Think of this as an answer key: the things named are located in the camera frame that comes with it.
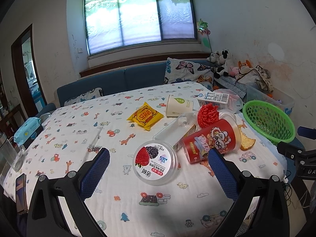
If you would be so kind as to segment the butterfly print pillow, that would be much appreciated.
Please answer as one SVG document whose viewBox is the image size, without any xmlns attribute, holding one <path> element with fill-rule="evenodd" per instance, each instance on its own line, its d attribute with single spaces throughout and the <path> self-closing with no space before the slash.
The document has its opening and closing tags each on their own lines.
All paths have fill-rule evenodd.
<svg viewBox="0 0 316 237">
<path fill-rule="evenodd" d="M 206 63 L 168 58 L 164 84 L 180 82 L 197 82 L 209 90 L 213 90 L 214 67 Z"/>
</svg>

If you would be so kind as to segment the blue white milk carton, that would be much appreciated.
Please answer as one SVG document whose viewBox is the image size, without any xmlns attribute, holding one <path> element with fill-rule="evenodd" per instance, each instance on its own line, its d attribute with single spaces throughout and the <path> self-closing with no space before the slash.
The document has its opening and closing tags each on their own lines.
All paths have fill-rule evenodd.
<svg viewBox="0 0 316 237">
<path fill-rule="evenodd" d="M 229 106 L 229 94 L 204 91 L 199 93 L 197 100 L 200 106 L 212 104 L 213 106 L 217 106 L 218 109 L 227 109 Z"/>
</svg>

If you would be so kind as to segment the bread slice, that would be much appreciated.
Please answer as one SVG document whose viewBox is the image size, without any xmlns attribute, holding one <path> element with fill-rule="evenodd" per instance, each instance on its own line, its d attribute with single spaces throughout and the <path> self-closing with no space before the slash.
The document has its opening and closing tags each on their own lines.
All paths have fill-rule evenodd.
<svg viewBox="0 0 316 237">
<path fill-rule="evenodd" d="M 254 146 L 256 140 L 247 137 L 247 136 L 242 132 L 242 130 L 239 130 L 239 131 L 240 131 L 240 134 L 241 134 L 241 147 L 240 147 L 240 149 L 241 149 L 242 151 L 249 150 L 250 148 L 252 148 L 252 147 Z"/>
</svg>

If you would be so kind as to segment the yellow durian cake packet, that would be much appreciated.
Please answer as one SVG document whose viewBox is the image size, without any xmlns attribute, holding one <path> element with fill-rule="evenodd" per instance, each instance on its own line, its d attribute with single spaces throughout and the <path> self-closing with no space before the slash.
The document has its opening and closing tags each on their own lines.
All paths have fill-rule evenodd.
<svg viewBox="0 0 316 237">
<path fill-rule="evenodd" d="M 138 108 L 127 121 L 131 121 L 142 127 L 144 130 L 149 131 L 153 125 L 155 125 L 159 120 L 161 120 L 164 115 L 154 108 L 152 108 L 148 103 L 144 104 Z"/>
</svg>

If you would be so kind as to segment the clear plastic bottle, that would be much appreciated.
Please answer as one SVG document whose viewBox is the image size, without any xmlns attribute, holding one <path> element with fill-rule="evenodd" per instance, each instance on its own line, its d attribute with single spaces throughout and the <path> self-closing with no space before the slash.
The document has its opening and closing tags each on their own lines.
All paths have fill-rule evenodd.
<svg viewBox="0 0 316 237">
<path fill-rule="evenodd" d="M 193 134 L 196 128 L 197 114 L 194 112 L 185 113 L 154 135 L 153 140 L 165 142 L 174 150 L 178 150 L 181 147 L 181 140 Z"/>
</svg>

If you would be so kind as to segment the white paper cup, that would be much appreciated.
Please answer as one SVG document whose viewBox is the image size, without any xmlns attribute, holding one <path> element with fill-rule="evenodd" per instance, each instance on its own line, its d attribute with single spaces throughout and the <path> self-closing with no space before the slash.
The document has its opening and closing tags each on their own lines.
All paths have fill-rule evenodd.
<svg viewBox="0 0 316 237">
<path fill-rule="evenodd" d="M 166 104 L 166 116 L 178 117 L 193 111 L 193 101 L 169 95 Z"/>
</svg>

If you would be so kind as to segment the grey plush toy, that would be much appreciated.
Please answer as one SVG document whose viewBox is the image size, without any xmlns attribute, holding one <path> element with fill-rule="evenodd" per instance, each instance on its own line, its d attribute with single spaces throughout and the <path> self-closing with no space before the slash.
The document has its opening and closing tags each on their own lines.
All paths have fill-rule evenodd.
<svg viewBox="0 0 316 237">
<path fill-rule="evenodd" d="M 220 53 L 218 51 L 211 53 L 211 55 L 207 58 L 207 61 L 210 63 L 216 64 L 218 58 L 220 57 Z"/>
</svg>

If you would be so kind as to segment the small butterfly pillow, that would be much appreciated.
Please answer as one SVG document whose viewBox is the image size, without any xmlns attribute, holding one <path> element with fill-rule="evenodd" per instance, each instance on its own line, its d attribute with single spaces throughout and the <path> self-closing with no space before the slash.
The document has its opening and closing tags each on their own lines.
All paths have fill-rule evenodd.
<svg viewBox="0 0 316 237">
<path fill-rule="evenodd" d="M 66 101 L 64 103 L 64 106 L 68 106 L 68 105 L 72 105 L 72 104 L 76 104 L 76 103 L 80 103 L 80 102 L 85 102 L 85 101 L 99 98 L 102 96 L 103 96 L 103 90 L 102 90 L 102 88 L 98 87 L 98 88 L 92 89 L 86 93 L 83 93 L 77 97 L 69 99 L 68 101 Z"/>
</svg>

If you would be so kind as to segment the red chips cup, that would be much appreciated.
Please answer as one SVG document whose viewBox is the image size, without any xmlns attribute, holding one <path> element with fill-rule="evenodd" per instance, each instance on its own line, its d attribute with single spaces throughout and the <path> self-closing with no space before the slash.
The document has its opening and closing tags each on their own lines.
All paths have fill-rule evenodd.
<svg viewBox="0 0 316 237">
<path fill-rule="evenodd" d="M 237 151 L 241 147 L 239 127 L 233 120 L 219 119 L 182 139 L 185 155 L 189 163 L 194 164 L 207 159 L 211 149 L 221 154 Z"/>
</svg>

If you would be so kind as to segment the crumpled beige cloth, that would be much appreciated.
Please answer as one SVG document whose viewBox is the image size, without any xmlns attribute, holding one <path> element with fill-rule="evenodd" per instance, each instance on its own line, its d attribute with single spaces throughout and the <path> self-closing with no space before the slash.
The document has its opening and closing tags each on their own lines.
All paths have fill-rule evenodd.
<svg viewBox="0 0 316 237">
<path fill-rule="evenodd" d="M 274 91 L 270 81 L 271 75 L 269 71 L 262 68 L 260 65 L 252 68 L 242 66 L 235 78 L 238 83 L 251 86 L 260 91 L 267 91 L 269 93 Z"/>
</svg>

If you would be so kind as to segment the clear pink plastic bag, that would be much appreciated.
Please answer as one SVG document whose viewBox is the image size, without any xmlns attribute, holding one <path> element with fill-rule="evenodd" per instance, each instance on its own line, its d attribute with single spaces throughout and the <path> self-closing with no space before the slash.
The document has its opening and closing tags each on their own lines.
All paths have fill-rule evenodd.
<svg viewBox="0 0 316 237">
<path fill-rule="evenodd" d="M 243 108 L 243 102 L 242 99 L 234 92 L 229 89 L 217 89 L 215 90 L 216 93 L 221 94 L 228 94 L 228 109 L 230 109 L 233 112 L 238 112 Z"/>
</svg>

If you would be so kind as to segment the red foam fruit net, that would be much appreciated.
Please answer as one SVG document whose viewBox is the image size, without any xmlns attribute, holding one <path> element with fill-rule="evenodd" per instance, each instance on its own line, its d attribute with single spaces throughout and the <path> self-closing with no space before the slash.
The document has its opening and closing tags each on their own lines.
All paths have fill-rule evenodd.
<svg viewBox="0 0 316 237">
<path fill-rule="evenodd" d="M 209 103 L 200 108 L 197 115 L 197 122 L 200 128 L 206 128 L 218 120 L 218 106 Z"/>
</svg>

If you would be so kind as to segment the strawberry yogurt tub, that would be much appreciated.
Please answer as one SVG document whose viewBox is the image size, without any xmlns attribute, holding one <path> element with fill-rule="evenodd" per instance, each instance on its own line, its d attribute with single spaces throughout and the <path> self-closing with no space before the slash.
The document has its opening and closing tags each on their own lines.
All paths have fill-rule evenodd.
<svg viewBox="0 0 316 237">
<path fill-rule="evenodd" d="M 178 157 L 169 144 L 151 140 L 137 149 L 132 166 L 136 177 L 142 182 L 162 186 L 176 176 Z"/>
</svg>

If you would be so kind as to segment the clear dome lid cup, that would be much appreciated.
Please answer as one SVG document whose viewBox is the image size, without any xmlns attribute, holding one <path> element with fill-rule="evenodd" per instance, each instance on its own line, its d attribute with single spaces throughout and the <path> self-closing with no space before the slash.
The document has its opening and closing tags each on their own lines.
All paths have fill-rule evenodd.
<svg viewBox="0 0 316 237">
<path fill-rule="evenodd" d="M 236 120 L 236 115 L 233 111 L 231 111 L 230 109 L 221 109 L 218 111 L 219 114 L 219 119 L 229 119 L 229 120 L 233 120 L 234 122 L 237 122 Z"/>
</svg>

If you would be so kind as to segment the cow plush toy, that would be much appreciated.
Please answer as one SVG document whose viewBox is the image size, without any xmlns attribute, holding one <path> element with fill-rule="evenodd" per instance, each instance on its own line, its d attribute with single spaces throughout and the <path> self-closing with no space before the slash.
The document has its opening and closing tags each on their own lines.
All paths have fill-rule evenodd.
<svg viewBox="0 0 316 237">
<path fill-rule="evenodd" d="M 232 54 L 229 50 L 224 49 L 220 53 L 216 52 L 216 66 L 214 78 L 219 79 L 221 76 L 228 76 L 230 66 L 233 65 Z"/>
</svg>

